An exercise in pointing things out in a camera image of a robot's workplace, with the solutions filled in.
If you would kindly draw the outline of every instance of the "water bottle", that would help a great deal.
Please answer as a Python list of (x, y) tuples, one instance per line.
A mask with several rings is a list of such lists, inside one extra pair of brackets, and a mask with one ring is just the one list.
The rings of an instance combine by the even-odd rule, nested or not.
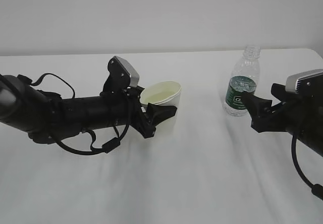
[(223, 107), (232, 116), (240, 117), (247, 113), (241, 101), (241, 92), (254, 94), (260, 75), (258, 58), (259, 46), (246, 46), (243, 57), (236, 63), (231, 73), (229, 87)]

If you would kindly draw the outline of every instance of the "white table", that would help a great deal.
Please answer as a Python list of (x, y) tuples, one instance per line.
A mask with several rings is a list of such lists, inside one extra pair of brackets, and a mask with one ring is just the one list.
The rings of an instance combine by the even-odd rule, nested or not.
[[(130, 129), (109, 154), (77, 156), (56, 144), (33, 143), (27, 134), (0, 126), (0, 223), (322, 223), (323, 202), (298, 177), (291, 160), (291, 136), (258, 134), (250, 116), (234, 118), (222, 101), (242, 51), (120, 54), (147, 87), (176, 80), (183, 91), (176, 124), (143, 139)], [(112, 54), (1, 57), (2, 74), (32, 79), (53, 72), (77, 97), (95, 96), (108, 76)], [(263, 50), (256, 95), (270, 95), (272, 83), (323, 68), (308, 49)], [(70, 97), (68, 87), (48, 77), (38, 87)], [(97, 131), (98, 142), (112, 138)], [(66, 140), (88, 149), (88, 135)], [(323, 183), (323, 159), (301, 143), (300, 165)]]

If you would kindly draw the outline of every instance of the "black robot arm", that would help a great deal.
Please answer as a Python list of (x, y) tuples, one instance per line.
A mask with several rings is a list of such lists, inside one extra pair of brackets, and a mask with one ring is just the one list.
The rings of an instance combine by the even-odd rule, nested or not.
[[(22, 75), (1, 75), (0, 122), (27, 132), (36, 143), (56, 142), (61, 147), (62, 140), (80, 132), (90, 133), (94, 141), (93, 130), (113, 127), (117, 137), (107, 143), (116, 147), (129, 126), (144, 138), (149, 138), (154, 136), (160, 122), (175, 115), (175, 106), (148, 104), (147, 109), (143, 109), (140, 104), (143, 88), (138, 86), (139, 75), (126, 60), (113, 57), (108, 63), (108, 71), (109, 77), (99, 96), (75, 98), (73, 90), (70, 99), (62, 99), (58, 93), (32, 88), (40, 84), (44, 76), (53, 74), (44, 74), (36, 83)], [(121, 125), (125, 125), (125, 130), (119, 135), (116, 126)], [(100, 152), (114, 149), (108, 144), (104, 146), (105, 149), (102, 148)]]
[(323, 156), (323, 70), (312, 70), (290, 76), (286, 85), (273, 84), (271, 93), (280, 103), (242, 93), (242, 102), (257, 132), (288, 132), (292, 138), (292, 159), (297, 173), (323, 200), (323, 186), (312, 184), (302, 172), (296, 157), (296, 141)]

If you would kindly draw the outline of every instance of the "green label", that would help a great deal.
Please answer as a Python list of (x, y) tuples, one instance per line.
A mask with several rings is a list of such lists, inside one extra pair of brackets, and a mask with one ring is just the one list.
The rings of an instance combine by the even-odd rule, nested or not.
[(236, 76), (230, 79), (226, 102), (227, 104), (234, 109), (246, 109), (241, 100), (241, 94), (243, 91), (250, 92), (254, 94), (256, 90), (256, 83), (244, 76)]

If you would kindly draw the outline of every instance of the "black tube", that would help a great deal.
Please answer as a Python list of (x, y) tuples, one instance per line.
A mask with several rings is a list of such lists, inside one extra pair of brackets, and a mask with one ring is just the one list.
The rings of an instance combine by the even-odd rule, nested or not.
[(127, 102), (124, 95), (108, 101), (101, 96), (64, 99), (61, 102), (64, 124), (81, 124), (83, 128), (96, 130), (113, 125), (125, 125)]

